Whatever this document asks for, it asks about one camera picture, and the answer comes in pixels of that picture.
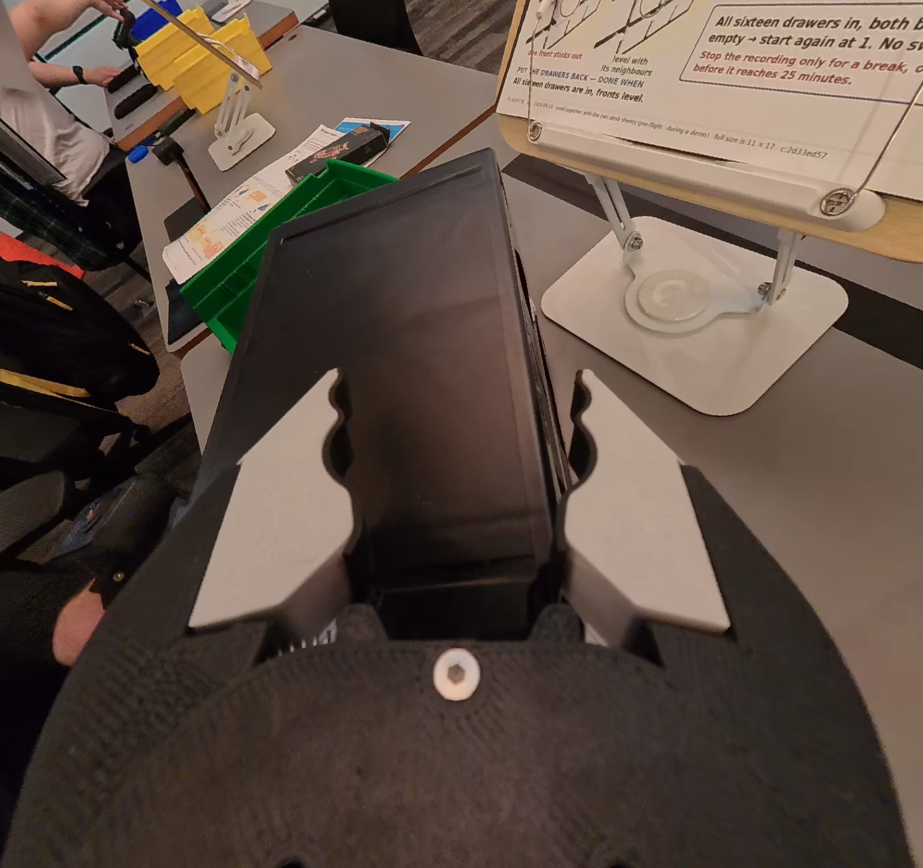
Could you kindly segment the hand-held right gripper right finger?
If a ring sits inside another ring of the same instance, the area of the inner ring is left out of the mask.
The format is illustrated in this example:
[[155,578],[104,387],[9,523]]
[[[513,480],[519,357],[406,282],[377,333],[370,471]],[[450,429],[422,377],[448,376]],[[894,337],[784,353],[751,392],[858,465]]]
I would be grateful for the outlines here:
[[683,463],[590,369],[576,375],[571,421],[563,590],[589,640],[630,641],[651,621],[725,633]]

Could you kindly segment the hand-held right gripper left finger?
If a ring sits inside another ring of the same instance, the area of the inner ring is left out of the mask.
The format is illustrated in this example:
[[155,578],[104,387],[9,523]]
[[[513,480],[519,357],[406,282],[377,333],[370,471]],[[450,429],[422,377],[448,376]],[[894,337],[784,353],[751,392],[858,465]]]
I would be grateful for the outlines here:
[[329,370],[239,460],[191,629],[268,620],[319,633],[350,603],[346,557],[360,524],[336,469],[346,392]]

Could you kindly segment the green plastic bin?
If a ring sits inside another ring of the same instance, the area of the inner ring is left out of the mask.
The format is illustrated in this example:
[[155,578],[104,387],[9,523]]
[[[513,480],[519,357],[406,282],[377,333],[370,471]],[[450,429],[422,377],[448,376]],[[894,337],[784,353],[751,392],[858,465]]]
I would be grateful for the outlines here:
[[348,162],[326,163],[323,172],[303,179],[211,264],[181,285],[182,297],[233,354],[271,231],[396,180],[395,176]]

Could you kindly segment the black drawer cabinet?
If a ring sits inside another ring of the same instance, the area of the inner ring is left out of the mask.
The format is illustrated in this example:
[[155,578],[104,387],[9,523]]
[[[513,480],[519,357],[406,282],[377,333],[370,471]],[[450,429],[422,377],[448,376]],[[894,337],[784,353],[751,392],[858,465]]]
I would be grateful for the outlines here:
[[358,599],[398,639],[525,637],[571,473],[491,150],[271,234],[194,497],[332,368]]

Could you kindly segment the person's left hand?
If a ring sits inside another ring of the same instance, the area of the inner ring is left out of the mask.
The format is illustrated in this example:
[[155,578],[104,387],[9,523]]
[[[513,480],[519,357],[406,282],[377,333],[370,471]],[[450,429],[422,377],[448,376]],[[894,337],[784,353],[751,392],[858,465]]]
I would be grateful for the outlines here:
[[59,612],[52,632],[52,654],[64,667],[73,667],[105,615],[98,592],[87,585]]

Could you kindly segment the white instruction leaflet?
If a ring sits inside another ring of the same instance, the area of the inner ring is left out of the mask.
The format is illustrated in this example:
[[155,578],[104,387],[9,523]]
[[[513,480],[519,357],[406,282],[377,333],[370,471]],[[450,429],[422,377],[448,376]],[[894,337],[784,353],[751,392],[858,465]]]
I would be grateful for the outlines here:
[[216,259],[291,189],[285,172],[344,132],[319,126],[306,140],[274,163],[249,176],[208,214],[162,251],[162,257],[179,285]]

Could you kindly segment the black backpack yellow trim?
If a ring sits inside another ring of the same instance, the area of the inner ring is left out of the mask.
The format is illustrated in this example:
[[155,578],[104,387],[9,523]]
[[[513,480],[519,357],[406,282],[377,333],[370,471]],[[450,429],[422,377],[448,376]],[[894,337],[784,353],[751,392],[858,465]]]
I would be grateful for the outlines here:
[[106,407],[160,377],[138,332],[83,280],[2,259],[1,356],[3,381]]

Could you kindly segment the orange striped cloth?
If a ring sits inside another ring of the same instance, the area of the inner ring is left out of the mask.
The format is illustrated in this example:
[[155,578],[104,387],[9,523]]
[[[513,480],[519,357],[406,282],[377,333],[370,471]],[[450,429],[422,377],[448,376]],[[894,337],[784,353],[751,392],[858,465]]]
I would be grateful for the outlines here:
[[53,256],[34,249],[26,243],[15,239],[6,233],[0,235],[1,259],[5,262],[29,262],[34,265],[52,267],[73,275],[77,280],[83,280],[85,271],[76,265],[68,265]]

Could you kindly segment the small black box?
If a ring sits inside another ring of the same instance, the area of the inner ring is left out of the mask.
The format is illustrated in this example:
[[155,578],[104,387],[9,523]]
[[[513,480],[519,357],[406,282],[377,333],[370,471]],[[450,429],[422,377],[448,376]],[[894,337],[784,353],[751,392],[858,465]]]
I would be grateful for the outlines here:
[[290,166],[285,174],[295,186],[310,175],[322,173],[329,161],[365,165],[385,152],[391,141],[390,129],[374,121],[359,121],[329,145],[315,151],[306,159]]

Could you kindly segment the document stand with white base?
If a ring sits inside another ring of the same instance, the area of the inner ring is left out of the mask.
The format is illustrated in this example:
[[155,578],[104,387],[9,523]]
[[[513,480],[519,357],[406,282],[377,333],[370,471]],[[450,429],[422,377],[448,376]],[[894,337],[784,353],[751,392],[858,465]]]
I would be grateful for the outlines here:
[[189,28],[157,1],[141,1],[229,68],[230,76],[214,126],[215,141],[209,153],[222,172],[233,168],[275,134],[274,126],[259,113],[248,113],[251,87],[262,89],[257,67],[214,37]]

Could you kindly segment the black rubber mallet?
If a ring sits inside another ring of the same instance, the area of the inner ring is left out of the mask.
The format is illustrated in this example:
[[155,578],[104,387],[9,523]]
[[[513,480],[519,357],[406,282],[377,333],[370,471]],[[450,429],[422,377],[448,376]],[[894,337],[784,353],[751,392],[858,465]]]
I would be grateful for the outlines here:
[[209,204],[200,183],[191,170],[184,149],[172,137],[164,137],[154,144],[153,153],[162,164],[176,164],[179,167],[202,214],[207,214],[212,209],[212,205]]

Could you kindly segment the blue printed leaflet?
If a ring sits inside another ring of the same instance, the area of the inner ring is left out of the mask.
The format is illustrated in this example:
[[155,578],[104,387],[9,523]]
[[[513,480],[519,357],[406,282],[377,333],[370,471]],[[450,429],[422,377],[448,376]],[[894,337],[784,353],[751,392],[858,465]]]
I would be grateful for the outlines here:
[[404,120],[375,118],[344,119],[336,127],[338,138],[323,152],[328,158],[368,167],[386,152],[409,123]]

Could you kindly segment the black oblong pad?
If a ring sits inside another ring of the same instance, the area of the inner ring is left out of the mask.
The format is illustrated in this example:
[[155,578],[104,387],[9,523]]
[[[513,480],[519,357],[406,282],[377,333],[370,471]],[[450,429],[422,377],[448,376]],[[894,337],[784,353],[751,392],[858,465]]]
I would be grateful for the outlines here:
[[137,66],[128,66],[121,70],[105,86],[106,92],[110,95],[125,92],[125,89],[135,85],[132,91],[125,93],[122,99],[113,107],[112,116],[116,120],[122,120],[132,112],[138,110],[147,101],[158,95],[159,87],[151,83]]

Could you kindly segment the stack of yellow bins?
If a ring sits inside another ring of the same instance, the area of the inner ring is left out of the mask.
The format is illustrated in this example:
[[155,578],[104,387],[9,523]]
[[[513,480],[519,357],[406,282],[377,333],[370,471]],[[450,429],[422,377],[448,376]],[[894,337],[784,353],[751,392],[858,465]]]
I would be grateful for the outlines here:
[[[271,70],[271,62],[247,16],[230,20],[218,30],[214,30],[201,7],[184,11],[179,20],[208,40],[222,43],[225,56],[248,61],[252,73],[261,76]],[[177,89],[187,106],[204,114],[221,104],[230,68],[174,25],[164,25],[142,42],[137,47],[137,58],[152,84]]]

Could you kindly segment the blue plastic bin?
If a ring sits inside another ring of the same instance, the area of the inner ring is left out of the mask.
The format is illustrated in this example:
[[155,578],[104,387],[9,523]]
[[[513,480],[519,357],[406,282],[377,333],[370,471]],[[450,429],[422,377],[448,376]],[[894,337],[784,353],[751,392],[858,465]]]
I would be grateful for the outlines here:
[[[183,8],[177,0],[159,0],[158,5],[164,12],[175,18],[179,17],[183,12]],[[167,24],[166,18],[153,8],[148,8],[137,15],[136,21],[131,27],[131,38],[135,42],[143,42]]]

